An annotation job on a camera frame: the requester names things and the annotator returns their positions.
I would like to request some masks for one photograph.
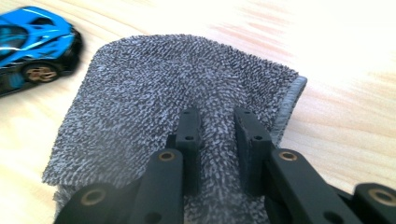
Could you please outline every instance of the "wooden surface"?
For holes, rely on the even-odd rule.
[[[11,1],[65,17],[86,48],[71,77],[0,98],[2,223],[51,223],[54,187],[41,174],[92,55],[130,35],[201,35],[283,63],[308,78],[282,142],[352,192],[396,189],[396,14],[391,1]]]

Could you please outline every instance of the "blue toy car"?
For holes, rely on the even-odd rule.
[[[0,96],[71,74],[81,35],[62,17],[39,7],[0,15]]]

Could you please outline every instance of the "brass insert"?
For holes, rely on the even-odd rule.
[[[165,151],[158,156],[161,161],[171,161],[172,159],[175,158],[175,154],[170,151]]]
[[[378,203],[396,207],[396,196],[384,189],[369,189],[369,195]]]
[[[81,198],[81,204],[85,206],[95,205],[101,202],[106,197],[104,189],[91,189],[86,192]]]
[[[283,151],[279,153],[279,157],[285,161],[297,161],[297,156],[294,153]]]

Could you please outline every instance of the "black plastic part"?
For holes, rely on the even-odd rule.
[[[183,223],[183,156],[175,149],[154,153],[143,176],[128,224]]]
[[[290,224],[292,222],[291,214],[288,208],[271,198],[265,198],[265,210],[267,212],[268,218],[271,220],[271,224]]]
[[[267,160],[271,151],[275,149],[271,136],[249,110],[236,108],[233,120],[242,189],[252,196],[263,195],[263,161]]]
[[[293,223],[361,223],[300,153],[273,151],[269,169]]]
[[[396,191],[375,183],[359,184],[351,208],[364,223],[396,223]]]
[[[346,193],[345,191],[336,188],[335,186],[331,186],[334,192],[340,197],[341,200],[349,207],[351,208],[351,202],[352,202],[352,195]]]
[[[275,180],[273,176],[271,176],[271,173],[269,171],[268,166],[270,165],[269,161],[264,161],[263,162],[263,168],[262,168],[262,183],[263,183],[263,191],[265,198],[268,199],[270,198],[272,201],[275,201],[277,203],[284,203],[282,195],[279,192],[279,187],[276,185]]]
[[[132,213],[134,197],[139,189],[140,179],[123,189],[109,184],[92,184],[76,192],[61,210],[55,224],[125,224]],[[103,200],[87,205],[89,200]]]
[[[165,148],[176,148],[176,135],[168,134],[168,138],[166,138]]]
[[[200,129],[201,119],[196,108],[188,108],[180,113],[175,149],[179,150],[184,158],[183,191],[185,195],[196,195],[201,188]]]

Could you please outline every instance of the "gray towel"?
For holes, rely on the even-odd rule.
[[[132,36],[101,47],[59,129],[43,181],[58,208],[94,182],[122,187],[165,146],[182,109],[202,118],[202,192],[190,223],[268,223],[263,197],[239,185],[233,110],[242,106],[279,144],[306,78],[288,67],[192,35]]]

